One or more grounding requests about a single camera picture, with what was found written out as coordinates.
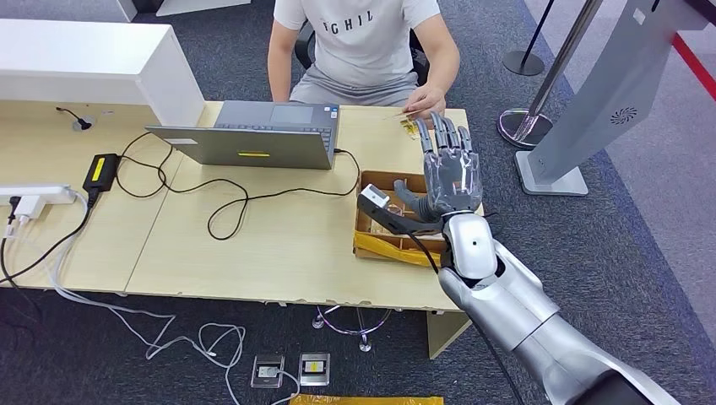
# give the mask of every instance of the touchpad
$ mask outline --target touchpad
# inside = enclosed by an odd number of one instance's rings
[[[299,105],[277,105],[271,113],[271,122],[309,124],[313,118],[313,107]]]

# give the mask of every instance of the white cable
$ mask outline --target white cable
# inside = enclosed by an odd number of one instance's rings
[[[87,215],[87,213],[88,213],[88,211],[89,211],[89,207],[88,207],[88,205],[87,205],[87,199],[86,199],[82,194],[80,194],[80,193],[78,193],[78,192],[75,192],[75,191],[73,191],[73,192],[74,192],[74,194],[77,196],[77,199],[78,199],[80,202],[82,202],[82,204],[84,205],[84,214]],[[131,333],[133,333],[137,338],[139,338],[139,340],[142,341],[142,343],[144,343],[144,344],[147,346],[147,351],[146,351],[146,353],[144,354],[144,357],[145,357],[147,360],[151,360],[151,359],[154,358],[154,356],[157,355],[160,351],[164,350],[165,348],[170,347],[170,346],[171,346],[172,344],[174,344],[174,343],[181,342],[181,341],[189,342],[189,343],[192,345],[192,347],[193,347],[196,351],[198,351],[199,353],[201,353],[201,355],[203,355],[206,359],[208,359],[209,361],[211,361],[211,362],[214,363],[215,365],[218,365],[218,366],[221,367],[222,369],[225,369],[224,380],[225,380],[225,382],[226,382],[226,387],[229,389],[229,393],[230,393],[230,395],[231,395],[231,399],[234,401],[234,404],[240,405],[240,404],[239,404],[239,401],[236,399],[236,396],[234,395],[234,391],[231,389],[231,383],[229,382],[229,372],[231,371],[231,369],[232,369],[236,364],[238,364],[239,359],[241,358],[241,354],[242,354],[242,352],[243,352],[243,341],[244,341],[244,337],[246,336],[246,328],[245,328],[245,327],[238,327],[238,326],[236,326],[236,325],[229,325],[229,324],[220,324],[220,323],[209,322],[209,323],[206,323],[206,324],[202,325],[202,326],[199,328],[199,330],[198,330],[198,344],[196,344],[196,342],[194,342],[194,341],[193,341],[192,339],[190,339],[189,337],[180,336],[180,337],[174,338],[174,339],[171,340],[170,342],[167,342],[167,343],[158,345],[157,343],[158,343],[158,342],[162,339],[162,337],[164,336],[164,333],[166,332],[166,329],[167,329],[167,328],[169,327],[169,325],[176,319],[176,315],[161,315],[161,314],[155,314],[155,313],[153,313],[153,312],[149,312],[149,311],[146,311],[146,310],[133,310],[133,309],[131,309],[131,308],[125,308],[125,307],[123,307],[123,306],[111,305],[111,304],[106,304],[106,303],[102,303],[102,302],[98,302],[98,301],[93,301],[93,300],[90,300],[90,299],[87,299],[87,298],[83,297],[82,295],[79,295],[79,294],[77,294],[77,293],[74,293],[73,291],[70,291],[69,289],[65,289],[62,285],[60,285],[60,283],[59,283],[59,281],[58,281],[60,268],[62,267],[62,263],[64,262],[64,259],[65,259],[65,257],[67,256],[67,254],[68,254],[70,248],[72,247],[72,245],[73,245],[74,240],[75,240],[76,237],[77,237],[77,235],[73,235],[73,236],[71,236],[70,238],[68,238],[68,239],[65,241],[64,247],[63,247],[63,249],[61,250],[61,252],[59,253],[58,258],[57,258],[57,260],[55,261],[55,265],[54,265],[54,267],[52,268],[52,270],[51,270],[49,267],[46,267],[47,275],[48,275],[48,277],[49,277],[49,279],[50,279],[50,284],[52,285],[52,287],[54,287],[55,291],[57,291],[57,293],[60,294],[60,296],[62,296],[63,298],[65,298],[65,299],[67,299],[67,300],[71,300],[71,301],[74,301],[74,302],[77,302],[77,303],[80,303],[80,304],[92,305],[92,306],[99,306],[99,307],[101,307],[101,308],[107,308],[109,311],[111,311],[114,315],[116,315],[116,316],[122,321],[122,323],[127,327],[127,329],[129,329],[129,331],[130,331]],[[129,323],[127,322],[127,320],[126,320],[119,312],[127,312],[127,313],[132,313],[132,314],[143,314],[143,315],[147,315],[147,316],[152,316],[152,317],[154,317],[154,318],[166,319],[167,321],[166,321],[166,324],[164,325],[164,327],[162,327],[162,329],[161,329],[161,331],[159,332],[159,334],[158,334],[158,335],[156,336],[156,338],[154,339],[154,341],[153,341],[152,343],[150,343],[150,342],[148,342],[147,339],[145,339],[139,332],[135,331],[134,328],[132,328],[132,327],[129,325]],[[203,333],[204,329],[207,328],[207,327],[221,327],[221,328],[228,328],[228,329],[227,329],[224,333],[222,333],[218,338],[216,338],[216,339],[214,340],[214,342],[211,343],[211,345],[209,345],[209,348],[206,348],[206,346],[204,345],[202,333]],[[213,350],[214,350],[214,347],[215,347],[224,337],[228,336],[228,335],[231,334],[232,332],[235,332],[235,333],[236,333],[236,335],[237,335],[238,338],[239,338],[239,342],[238,342],[238,344],[236,345],[236,351],[234,352],[234,355],[231,357],[231,361],[230,361],[228,364],[222,364],[222,363],[220,363],[219,361],[216,361],[216,360],[214,359],[214,357],[216,357],[216,353],[215,353]],[[293,377],[293,375],[288,375],[288,376],[290,376],[291,379],[293,379],[294,381],[296,381],[296,384],[298,385],[298,381],[296,380],[296,378]],[[294,397],[295,395],[297,395],[297,392],[296,392],[296,394],[294,394],[293,396],[289,397],[287,400],[290,400],[290,399],[291,399],[292,397]],[[281,403],[281,402],[285,402],[285,400],[282,400],[282,401],[279,401],[279,402],[275,402],[275,403],[278,404],[278,403]]]
[[[288,402],[288,401],[290,401],[291,399],[295,398],[295,397],[301,392],[301,384],[298,383],[298,380],[297,380],[293,375],[291,375],[290,373],[287,373],[287,372],[285,372],[285,371],[283,371],[283,370],[276,370],[276,373],[277,373],[277,374],[283,374],[283,375],[285,375],[285,376],[291,378],[291,379],[295,382],[295,384],[296,384],[296,392],[292,393],[290,396],[288,396],[288,397],[286,397],[286,398],[284,398],[284,399],[280,399],[280,400],[278,400],[278,401],[272,403],[271,405],[279,405],[280,403]]]

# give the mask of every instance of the charging cable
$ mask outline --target charging cable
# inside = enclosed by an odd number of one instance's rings
[[[73,191],[75,194],[77,200],[79,200],[83,206],[84,206],[84,216],[87,217],[90,212],[90,206],[88,204],[88,200],[79,192]],[[139,340],[142,341],[142,343],[147,347],[147,351],[144,354],[144,357],[147,360],[151,360],[159,354],[162,350],[169,348],[171,345],[177,342],[188,342],[192,345],[192,348],[194,348],[197,352],[199,352],[201,355],[204,356],[207,360],[214,363],[215,365],[221,367],[224,369],[224,380],[226,383],[226,387],[229,390],[229,393],[231,395],[231,399],[233,400],[234,404],[240,405],[239,401],[236,399],[236,395],[233,392],[233,389],[231,388],[231,383],[229,381],[229,373],[231,372],[231,369],[233,369],[234,366],[236,366],[239,362],[239,359],[241,358],[241,354],[243,352],[243,341],[246,336],[246,328],[245,327],[239,327],[236,325],[231,324],[221,324],[221,323],[215,323],[215,322],[209,322],[202,325],[198,330],[198,336],[197,340],[194,341],[189,337],[186,336],[180,336],[172,339],[171,341],[167,343],[160,343],[160,340],[164,337],[166,330],[169,328],[171,323],[176,319],[176,315],[164,315],[164,314],[156,314],[154,312],[149,312],[147,310],[135,310],[131,308],[126,308],[119,305],[111,305],[106,304],[99,301],[90,300],[88,298],[83,297],[80,294],[77,294],[69,289],[65,289],[59,282],[59,276],[60,276],[60,269],[62,268],[62,264],[64,263],[70,249],[72,248],[78,234],[70,235],[66,240],[63,240],[60,244],[62,244],[62,248],[58,252],[58,258],[54,262],[54,264],[50,267],[46,267],[48,278],[50,279],[50,284],[55,289],[55,291],[62,296],[63,298],[77,302],[79,304],[84,305],[92,305],[92,306],[98,306],[100,308],[106,308],[107,310],[111,311],[115,316],[117,316],[120,321],[129,329],[129,331],[134,334]],[[21,243],[29,243],[26,240],[20,239],[17,235],[14,236],[14,239],[16,242]],[[145,338],[141,333],[137,332],[131,325],[129,325],[129,322],[125,317],[122,315],[122,313],[131,313],[131,314],[142,314],[146,316],[151,316],[153,318],[158,319],[164,319],[165,324],[161,328],[159,334],[153,339],[149,340]],[[211,327],[217,327],[220,329],[225,329],[222,334],[219,335],[211,344],[207,345],[207,343],[204,341],[204,332]],[[231,359],[226,363],[219,362],[216,358],[218,357],[218,354],[214,351],[214,348],[216,347],[219,342],[221,342],[223,339],[228,337],[229,335],[235,334],[237,337],[237,344],[236,349],[234,350],[234,353],[231,356]]]
[[[55,107],[55,110],[61,111],[61,112],[67,112],[69,115],[73,116],[77,120],[77,123],[79,124],[79,129],[81,129],[83,131],[92,128],[92,124],[90,122],[87,122],[84,119],[78,117],[77,114],[73,113],[71,110],[69,110],[67,108]]]
[[[291,375],[290,373],[287,373],[283,370],[278,370],[278,369],[275,370],[275,372],[276,372],[276,374],[274,374],[273,376],[277,376],[277,375],[281,374],[281,375],[285,375],[285,376],[291,378],[293,380],[293,382],[295,382],[295,384],[296,384],[296,392],[292,393],[291,395],[289,395],[288,397],[286,397],[284,399],[279,399],[278,401],[271,403],[271,405],[279,405],[280,403],[288,402],[291,399],[298,396],[298,394],[301,393],[301,384],[298,383],[298,380],[293,375]]]

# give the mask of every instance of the yellow sticker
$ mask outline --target yellow sticker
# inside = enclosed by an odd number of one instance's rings
[[[323,373],[322,361],[307,361],[304,366],[306,373]]]
[[[95,173],[92,175],[92,181],[98,181],[100,179],[100,173],[102,173],[102,167],[105,165],[105,158],[97,160],[97,166],[95,167]]]
[[[266,152],[258,152],[253,150],[240,150],[237,152],[239,156],[246,158],[268,158],[271,154]]]

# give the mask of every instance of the white power strip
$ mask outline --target white power strip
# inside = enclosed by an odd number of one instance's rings
[[[69,184],[18,184],[0,186],[0,205],[9,205],[11,197],[21,197],[15,215],[37,219],[47,204],[74,203],[75,194]]]

